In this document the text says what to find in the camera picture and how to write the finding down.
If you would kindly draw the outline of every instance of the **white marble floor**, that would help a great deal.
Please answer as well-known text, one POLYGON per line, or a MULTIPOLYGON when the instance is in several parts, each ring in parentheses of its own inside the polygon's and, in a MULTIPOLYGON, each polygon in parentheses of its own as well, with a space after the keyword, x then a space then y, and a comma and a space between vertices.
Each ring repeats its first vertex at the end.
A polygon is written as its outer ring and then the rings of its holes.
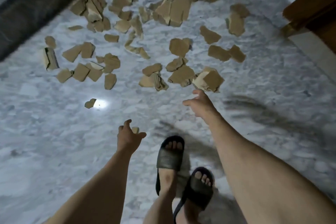
MULTIPOLYGON (((158 0, 139 0, 131 9, 158 0)), ((42 223, 87 182, 116 149, 117 128, 128 118, 146 131, 132 157, 122 223, 141 223, 156 198, 156 157, 162 140, 178 133, 186 140, 181 181, 197 166, 211 169, 218 191, 202 216, 203 223, 244 222, 226 181, 207 126, 183 107, 192 86, 169 84, 156 92, 138 86, 141 70, 173 58, 171 38, 189 37, 188 63, 196 72, 215 67, 225 78, 220 93, 209 94, 215 106, 242 135, 288 162, 334 199, 336 196, 336 86, 289 40, 280 36, 284 0, 220 0, 198 2, 180 28, 146 23, 139 41, 151 56, 144 60, 126 52, 123 44, 110 44, 104 33, 68 32, 85 20, 68 10, 23 44, 0 64, 0 223, 42 223), (230 35, 225 25, 230 5, 246 4, 251 16, 246 32, 230 35), (208 45, 199 27, 222 35, 223 48, 233 44, 247 55, 242 64, 220 63, 207 56, 208 45), (116 86, 108 91, 98 82, 69 80, 60 84, 57 71, 46 72, 38 50, 44 37, 57 40, 61 67, 73 69, 61 53, 85 40, 96 46, 96 55, 119 56, 116 86), (84 108, 96 98, 99 108, 84 108)), ((108 10, 105 15, 115 21, 108 10)), ((163 71, 167 81, 169 73, 163 71)))

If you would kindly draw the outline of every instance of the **black slide sandal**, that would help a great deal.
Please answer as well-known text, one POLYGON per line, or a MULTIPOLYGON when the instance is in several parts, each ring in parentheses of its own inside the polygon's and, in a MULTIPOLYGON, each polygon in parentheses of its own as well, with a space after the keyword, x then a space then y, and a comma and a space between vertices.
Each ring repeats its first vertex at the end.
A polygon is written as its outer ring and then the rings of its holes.
POLYGON ((174 211, 174 224, 176 224, 177 214, 179 213, 187 199, 200 207, 202 210, 205 210, 213 195, 213 182, 214 178, 212 176, 212 173, 205 167, 198 167, 192 172, 190 178, 188 179, 187 185, 185 186, 182 198, 174 211), (196 172, 201 172, 202 176, 206 175, 211 182, 211 186, 203 183, 201 179, 195 178, 196 172))
POLYGON ((181 165, 182 165, 182 159, 183 159, 183 152, 184 152, 184 140, 180 136, 170 136, 166 140, 163 141, 161 144, 159 154, 157 156, 157 177, 156 177, 156 184, 155 184, 155 190, 157 195, 159 195, 159 192, 161 190, 161 184, 160 184, 160 177, 159 177, 159 168, 166 168, 166 169, 172 169, 175 171, 180 171, 181 165), (178 149, 166 149, 166 145, 169 142, 175 141, 176 143, 182 144, 182 150, 178 149))

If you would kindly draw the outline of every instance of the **forearm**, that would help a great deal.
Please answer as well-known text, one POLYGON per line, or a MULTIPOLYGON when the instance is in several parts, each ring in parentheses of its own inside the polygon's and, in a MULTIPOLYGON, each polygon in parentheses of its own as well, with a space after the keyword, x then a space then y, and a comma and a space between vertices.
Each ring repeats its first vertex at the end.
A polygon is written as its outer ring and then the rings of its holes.
POLYGON ((50 218, 48 224, 119 224, 131 154, 116 152, 109 162, 50 218))
POLYGON ((331 223, 334 204, 288 164, 248 141, 219 114, 208 122, 233 194, 249 223, 331 223))

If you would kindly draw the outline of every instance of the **hand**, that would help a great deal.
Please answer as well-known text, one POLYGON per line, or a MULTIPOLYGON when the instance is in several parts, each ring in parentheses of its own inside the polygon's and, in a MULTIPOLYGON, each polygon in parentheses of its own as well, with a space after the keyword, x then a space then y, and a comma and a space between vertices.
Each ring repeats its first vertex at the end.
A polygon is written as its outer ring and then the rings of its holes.
POLYGON ((124 122, 123 126, 119 127, 119 133, 117 135, 117 151, 127 151, 133 154, 139 147, 141 140, 146 137, 145 132, 140 132, 135 134, 132 132, 129 124, 132 120, 127 120, 124 122))
POLYGON ((183 101, 183 105, 190 106, 196 117, 201 117, 208 124, 209 116, 218 114, 213 103, 203 90, 193 90, 193 94, 197 94, 194 99, 183 101))

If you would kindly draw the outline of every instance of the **outstretched arm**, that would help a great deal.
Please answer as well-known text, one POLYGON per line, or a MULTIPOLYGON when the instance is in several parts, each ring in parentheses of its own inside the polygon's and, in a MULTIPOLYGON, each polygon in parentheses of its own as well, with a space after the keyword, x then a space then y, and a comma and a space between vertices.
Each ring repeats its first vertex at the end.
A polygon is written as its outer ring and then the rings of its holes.
POLYGON ((233 194, 249 224, 335 223, 336 206, 281 159, 240 135, 202 90, 183 102, 208 124, 233 194))
POLYGON ((124 207, 128 164, 146 136, 134 134, 131 120, 119 127, 117 151, 90 181, 73 194, 47 224, 119 224, 124 207))

